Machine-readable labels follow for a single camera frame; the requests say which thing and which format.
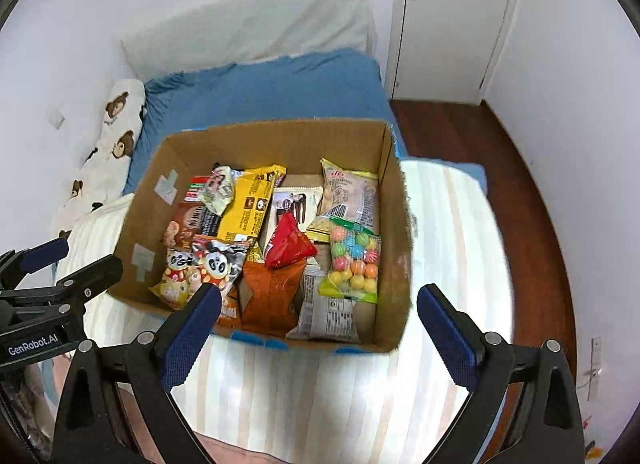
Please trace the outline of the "yellow panda snack bag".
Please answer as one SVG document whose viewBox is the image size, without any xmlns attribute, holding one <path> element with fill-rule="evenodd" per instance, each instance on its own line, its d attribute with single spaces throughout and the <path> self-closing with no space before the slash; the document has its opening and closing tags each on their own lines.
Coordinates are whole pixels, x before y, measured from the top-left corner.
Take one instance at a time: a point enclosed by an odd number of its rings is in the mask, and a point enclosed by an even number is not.
<svg viewBox="0 0 640 464">
<path fill-rule="evenodd" d="M 160 282 L 149 291 L 173 310 L 181 310 L 202 284 L 195 258 L 190 251 L 169 249 Z"/>
</svg>

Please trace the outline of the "orange panda snack bag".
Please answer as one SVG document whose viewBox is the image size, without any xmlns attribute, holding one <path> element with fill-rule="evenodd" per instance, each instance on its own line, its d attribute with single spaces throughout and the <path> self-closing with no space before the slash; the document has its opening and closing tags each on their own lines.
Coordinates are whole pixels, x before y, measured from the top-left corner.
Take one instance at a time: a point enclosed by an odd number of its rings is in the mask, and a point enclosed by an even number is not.
<svg viewBox="0 0 640 464">
<path fill-rule="evenodd" d="M 196 235 L 192 239 L 192 254 L 201 281 L 218 288 L 221 295 L 221 313 L 217 323 L 229 329 L 241 326 L 240 296 L 235 281 L 242 273 L 248 241 L 224 242 L 214 237 Z"/>
</svg>

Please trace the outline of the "grey white snack bag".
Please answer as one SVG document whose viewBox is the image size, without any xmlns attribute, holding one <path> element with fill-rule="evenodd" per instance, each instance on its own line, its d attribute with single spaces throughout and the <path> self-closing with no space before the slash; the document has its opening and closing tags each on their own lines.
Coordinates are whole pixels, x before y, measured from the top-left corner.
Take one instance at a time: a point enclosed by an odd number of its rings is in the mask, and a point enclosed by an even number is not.
<svg viewBox="0 0 640 464">
<path fill-rule="evenodd" d="M 352 302 L 322 295 L 319 288 L 325 276 L 319 266 L 306 266 L 299 282 L 303 302 L 297 325 L 285 337 L 298 341 L 332 340 L 359 344 Z"/>
</svg>

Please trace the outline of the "small red snack packet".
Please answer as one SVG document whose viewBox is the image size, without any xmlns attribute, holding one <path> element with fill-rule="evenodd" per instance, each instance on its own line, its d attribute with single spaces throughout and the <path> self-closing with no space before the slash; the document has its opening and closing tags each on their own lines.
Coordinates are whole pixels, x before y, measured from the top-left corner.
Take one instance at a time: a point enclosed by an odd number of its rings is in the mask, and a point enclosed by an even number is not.
<svg viewBox="0 0 640 464">
<path fill-rule="evenodd" d="M 264 253 L 267 268 L 282 268 L 315 257 L 317 248 L 297 226 L 292 212 L 286 212 L 274 229 Z"/>
</svg>

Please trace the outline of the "red long snack packet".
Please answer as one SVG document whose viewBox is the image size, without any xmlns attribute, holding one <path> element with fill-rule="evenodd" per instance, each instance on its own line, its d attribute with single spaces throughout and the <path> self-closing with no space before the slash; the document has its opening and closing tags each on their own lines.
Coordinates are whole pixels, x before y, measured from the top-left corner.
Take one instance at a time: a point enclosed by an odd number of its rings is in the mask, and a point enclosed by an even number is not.
<svg viewBox="0 0 640 464">
<path fill-rule="evenodd" d="M 183 197 L 184 202 L 198 202 L 198 193 L 202 189 L 202 187 L 209 180 L 208 175 L 198 175 L 194 176 L 190 179 L 190 184 L 188 189 L 186 189 L 186 194 Z"/>
</svg>

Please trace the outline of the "colourful gumball candy bag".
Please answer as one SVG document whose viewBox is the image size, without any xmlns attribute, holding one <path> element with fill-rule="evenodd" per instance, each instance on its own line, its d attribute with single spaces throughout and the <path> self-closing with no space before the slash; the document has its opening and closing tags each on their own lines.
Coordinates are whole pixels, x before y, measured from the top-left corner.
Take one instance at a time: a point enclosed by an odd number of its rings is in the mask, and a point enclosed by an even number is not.
<svg viewBox="0 0 640 464">
<path fill-rule="evenodd" d="M 332 217 L 329 240 L 331 265 L 319 285 L 320 294 L 376 305 L 381 237 L 362 224 Z"/>
</svg>

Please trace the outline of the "beige nut snack bag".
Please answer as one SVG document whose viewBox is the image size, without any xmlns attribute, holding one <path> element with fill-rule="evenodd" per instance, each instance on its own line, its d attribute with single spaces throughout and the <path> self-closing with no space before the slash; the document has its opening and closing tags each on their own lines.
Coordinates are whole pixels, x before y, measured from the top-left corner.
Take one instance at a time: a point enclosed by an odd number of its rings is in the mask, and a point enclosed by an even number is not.
<svg viewBox="0 0 640 464">
<path fill-rule="evenodd" d="M 314 242 L 329 242 L 332 217 L 360 224 L 378 235 L 378 175 L 343 169 L 325 158 L 321 159 L 321 167 L 324 181 L 321 207 L 306 228 L 307 237 Z"/>
</svg>

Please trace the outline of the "brown snack packet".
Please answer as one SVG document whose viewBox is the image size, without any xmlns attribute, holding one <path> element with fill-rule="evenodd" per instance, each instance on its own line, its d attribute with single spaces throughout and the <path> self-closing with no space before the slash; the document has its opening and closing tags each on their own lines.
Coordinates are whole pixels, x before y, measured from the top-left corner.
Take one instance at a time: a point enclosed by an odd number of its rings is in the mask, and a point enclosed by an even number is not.
<svg viewBox="0 0 640 464">
<path fill-rule="evenodd" d="M 193 237 L 201 233 L 205 210 L 199 202 L 180 202 L 164 231 L 163 245 L 170 249 L 188 249 Z"/>
</svg>

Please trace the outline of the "small white cartoon packet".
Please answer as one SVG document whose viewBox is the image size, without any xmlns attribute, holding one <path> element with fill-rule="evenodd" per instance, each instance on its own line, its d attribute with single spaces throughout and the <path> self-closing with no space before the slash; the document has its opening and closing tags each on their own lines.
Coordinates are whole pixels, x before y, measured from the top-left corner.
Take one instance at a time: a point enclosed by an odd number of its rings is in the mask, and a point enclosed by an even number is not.
<svg viewBox="0 0 640 464">
<path fill-rule="evenodd" d="M 224 215 L 234 198 L 234 177 L 231 167 L 216 166 L 196 197 L 210 213 L 217 216 Z"/>
</svg>

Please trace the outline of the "white Franzzi cookie packet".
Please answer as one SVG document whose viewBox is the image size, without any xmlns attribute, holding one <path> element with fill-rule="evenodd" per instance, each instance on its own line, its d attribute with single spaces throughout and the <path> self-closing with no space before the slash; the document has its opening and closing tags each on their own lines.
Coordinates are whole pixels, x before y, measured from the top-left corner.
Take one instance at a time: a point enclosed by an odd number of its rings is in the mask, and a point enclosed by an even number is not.
<svg viewBox="0 0 640 464">
<path fill-rule="evenodd" d="M 265 250 L 268 241 L 281 218 L 291 213 L 298 229 L 305 232 L 318 214 L 323 189 L 321 187 L 279 187 L 273 190 L 264 229 L 259 237 L 259 245 Z"/>
</svg>

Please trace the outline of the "bear print pillow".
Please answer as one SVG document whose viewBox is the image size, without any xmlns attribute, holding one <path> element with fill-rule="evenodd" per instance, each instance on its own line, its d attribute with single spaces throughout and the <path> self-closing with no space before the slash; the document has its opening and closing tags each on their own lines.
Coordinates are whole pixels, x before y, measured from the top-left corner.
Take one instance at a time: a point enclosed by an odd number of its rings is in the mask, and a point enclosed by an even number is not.
<svg viewBox="0 0 640 464">
<path fill-rule="evenodd" d="M 70 197 L 53 223 L 53 232 L 59 237 L 67 238 L 78 221 L 122 195 L 142 130 L 144 105 L 141 81 L 115 83 L 104 107 L 96 146 L 73 180 Z"/>
</svg>

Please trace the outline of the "cardboard box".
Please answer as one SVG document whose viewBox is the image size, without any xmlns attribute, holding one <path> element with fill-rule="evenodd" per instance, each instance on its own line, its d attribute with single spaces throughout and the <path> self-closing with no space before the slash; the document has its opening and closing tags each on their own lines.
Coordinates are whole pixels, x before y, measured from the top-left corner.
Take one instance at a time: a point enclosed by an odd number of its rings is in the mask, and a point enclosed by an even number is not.
<svg viewBox="0 0 640 464">
<path fill-rule="evenodd" d="M 372 340 L 364 348 L 396 349 L 411 305 L 411 233 L 405 177 L 396 157 L 394 133 L 384 121 L 361 117 L 273 120 L 166 137 L 134 191 L 115 249 L 124 273 L 110 294 L 145 313 L 169 315 L 169 308 L 150 288 L 160 282 L 166 266 L 163 233 L 193 176 L 204 175 L 221 163 L 235 169 L 279 164 L 291 176 L 320 177 L 323 158 L 344 169 L 378 175 L 381 272 Z"/>
</svg>

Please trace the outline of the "blue bed sheet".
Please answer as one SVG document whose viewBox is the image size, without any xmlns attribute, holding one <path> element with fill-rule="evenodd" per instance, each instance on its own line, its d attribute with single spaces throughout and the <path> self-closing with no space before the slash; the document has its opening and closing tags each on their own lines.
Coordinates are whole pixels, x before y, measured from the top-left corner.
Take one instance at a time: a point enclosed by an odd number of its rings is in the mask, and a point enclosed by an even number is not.
<svg viewBox="0 0 640 464">
<path fill-rule="evenodd" d="M 353 48 L 171 73 L 145 82 L 144 89 L 145 115 L 127 193 L 137 189 L 165 137 L 209 126 L 310 117 L 383 120 L 394 132 L 397 157 L 411 158 L 378 61 Z"/>
</svg>

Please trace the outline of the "white door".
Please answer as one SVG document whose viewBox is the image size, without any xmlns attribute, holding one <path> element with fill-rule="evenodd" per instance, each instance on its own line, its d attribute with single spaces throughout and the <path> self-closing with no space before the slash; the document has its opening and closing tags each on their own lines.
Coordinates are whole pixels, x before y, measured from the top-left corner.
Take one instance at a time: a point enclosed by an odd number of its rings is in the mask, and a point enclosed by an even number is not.
<svg viewBox="0 0 640 464">
<path fill-rule="evenodd" d="M 387 93 L 397 100 L 477 105 L 516 0 L 394 0 Z"/>
</svg>

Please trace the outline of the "wall socket plate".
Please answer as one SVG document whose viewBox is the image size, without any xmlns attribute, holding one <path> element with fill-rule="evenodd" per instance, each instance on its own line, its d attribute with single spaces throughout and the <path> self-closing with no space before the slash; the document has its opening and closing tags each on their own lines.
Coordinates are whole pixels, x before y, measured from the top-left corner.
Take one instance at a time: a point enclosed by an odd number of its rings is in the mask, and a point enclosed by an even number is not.
<svg viewBox="0 0 640 464">
<path fill-rule="evenodd" d="M 58 108 L 51 108 L 48 111 L 48 120 L 55 129 L 60 129 L 65 123 L 64 114 Z"/>
</svg>

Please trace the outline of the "white mattress against wall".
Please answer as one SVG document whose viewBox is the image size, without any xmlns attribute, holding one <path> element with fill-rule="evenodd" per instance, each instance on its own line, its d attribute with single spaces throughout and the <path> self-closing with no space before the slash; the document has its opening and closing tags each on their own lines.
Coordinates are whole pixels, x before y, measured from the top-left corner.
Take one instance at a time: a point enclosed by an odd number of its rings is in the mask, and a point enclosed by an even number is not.
<svg viewBox="0 0 640 464">
<path fill-rule="evenodd" d="M 376 43 L 369 0 L 219 0 L 122 38 L 138 79 Z"/>
</svg>

